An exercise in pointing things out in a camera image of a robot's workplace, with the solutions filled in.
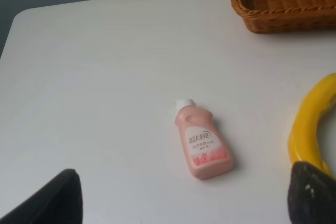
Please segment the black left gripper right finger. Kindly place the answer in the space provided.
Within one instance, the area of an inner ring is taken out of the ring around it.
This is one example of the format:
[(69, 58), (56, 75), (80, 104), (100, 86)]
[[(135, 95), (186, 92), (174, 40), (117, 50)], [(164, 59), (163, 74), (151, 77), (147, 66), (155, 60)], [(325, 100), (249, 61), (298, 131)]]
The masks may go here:
[(335, 223), (335, 179), (308, 162), (291, 169), (287, 196), (292, 223)]

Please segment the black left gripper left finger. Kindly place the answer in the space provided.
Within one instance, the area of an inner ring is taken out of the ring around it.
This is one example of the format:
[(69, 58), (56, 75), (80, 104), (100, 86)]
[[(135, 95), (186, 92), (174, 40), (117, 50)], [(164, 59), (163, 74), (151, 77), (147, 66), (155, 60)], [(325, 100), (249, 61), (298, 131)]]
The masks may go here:
[(26, 201), (1, 218), (1, 223), (78, 223), (83, 221), (81, 181), (65, 169)]

